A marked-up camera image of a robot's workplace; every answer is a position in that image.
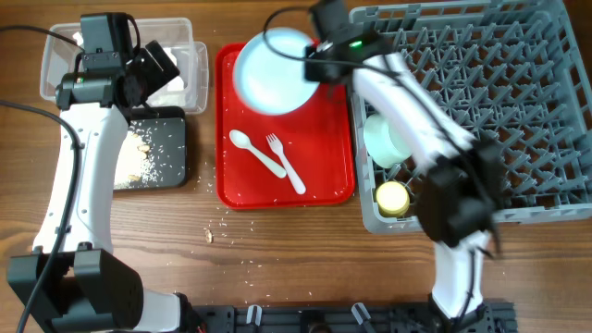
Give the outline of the white plastic fork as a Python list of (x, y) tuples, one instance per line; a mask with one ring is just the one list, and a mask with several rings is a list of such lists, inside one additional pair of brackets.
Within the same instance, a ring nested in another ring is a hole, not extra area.
[(301, 178), (297, 174), (297, 172), (292, 167), (291, 163), (287, 159), (284, 154), (283, 144), (279, 140), (279, 138), (274, 134), (269, 134), (266, 136), (266, 140), (274, 154), (276, 154), (279, 160), (282, 163), (282, 166), (285, 168), (290, 183), (297, 194), (305, 194), (306, 187), (302, 182)]

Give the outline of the light blue plate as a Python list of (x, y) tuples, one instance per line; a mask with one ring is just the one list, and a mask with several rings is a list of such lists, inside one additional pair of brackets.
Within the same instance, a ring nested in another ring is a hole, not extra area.
[(239, 52), (232, 83), (240, 101), (265, 116), (281, 116), (303, 106), (319, 84), (304, 78), (304, 56), (313, 40), (301, 31), (274, 28), (255, 35)]

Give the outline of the white napkin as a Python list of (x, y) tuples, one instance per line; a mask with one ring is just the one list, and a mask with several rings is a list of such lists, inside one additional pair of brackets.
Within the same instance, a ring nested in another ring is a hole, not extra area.
[(186, 94), (189, 89), (190, 52), (180, 47), (165, 47), (165, 53), (179, 70), (179, 75), (159, 90), (154, 96), (158, 105), (175, 105), (183, 107), (187, 104)]

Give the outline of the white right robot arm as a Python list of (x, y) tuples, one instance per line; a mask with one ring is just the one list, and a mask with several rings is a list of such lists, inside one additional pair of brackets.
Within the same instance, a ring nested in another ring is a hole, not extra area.
[(342, 1), (308, 6), (318, 39), (296, 55), (307, 80), (351, 81), (400, 135), (424, 176), (415, 213), (434, 242), (436, 280), (429, 295), (433, 329), (460, 332), (485, 316), (481, 273), (490, 241), (499, 242), (494, 215), (501, 209), (500, 146), (458, 125), (408, 69), (380, 33), (350, 22)]

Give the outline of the white plastic spoon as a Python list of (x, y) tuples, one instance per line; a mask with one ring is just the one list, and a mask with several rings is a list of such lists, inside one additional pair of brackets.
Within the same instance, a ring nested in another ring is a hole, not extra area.
[(229, 133), (231, 142), (238, 148), (244, 149), (252, 153), (265, 167), (267, 167), (276, 177), (284, 179), (287, 176), (287, 171), (272, 160), (267, 155), (263, 154), (256, 147), (253, 146), (248, 135), (244, 132), (233, 129)]

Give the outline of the mint green bowl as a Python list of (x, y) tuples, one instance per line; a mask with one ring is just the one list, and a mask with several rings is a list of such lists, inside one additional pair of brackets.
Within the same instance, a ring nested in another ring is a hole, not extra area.
[(364, 144), (374, 162), (383, 168), (391, 168), (412, 155), (401, 135), (379, 114), (365, 121)]

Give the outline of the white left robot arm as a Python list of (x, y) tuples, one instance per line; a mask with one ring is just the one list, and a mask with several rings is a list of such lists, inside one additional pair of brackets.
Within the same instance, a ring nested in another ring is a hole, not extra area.
[(50, 203), (31, 253), (10, 259), (8, 284), (22, 318), (46, 332), (192, 332), (199, 318), (187, 298), (146, 289), (114, 256), (110, 231), (130, 120), (179, 70), (159, 43), (142, 43), (129, 14), (84, 15), (80, 26), (75, 67), (55, 89), (62, 130)]

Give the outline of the yellow plastic cup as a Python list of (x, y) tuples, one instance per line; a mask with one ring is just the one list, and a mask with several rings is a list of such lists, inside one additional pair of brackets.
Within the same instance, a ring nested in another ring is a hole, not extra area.
[(376, 203), (382, 216), (401, 217), (410, 207), (410, 195), (397, 181), (388, 181), (376, 189)]

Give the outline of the rice and food scraps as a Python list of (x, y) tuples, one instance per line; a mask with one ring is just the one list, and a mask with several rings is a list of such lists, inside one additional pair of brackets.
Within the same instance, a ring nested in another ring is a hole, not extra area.
[(160, 179), (152, 142), (151, 130), (132, 121), (117, 159), (115, 190), (137, 189)]

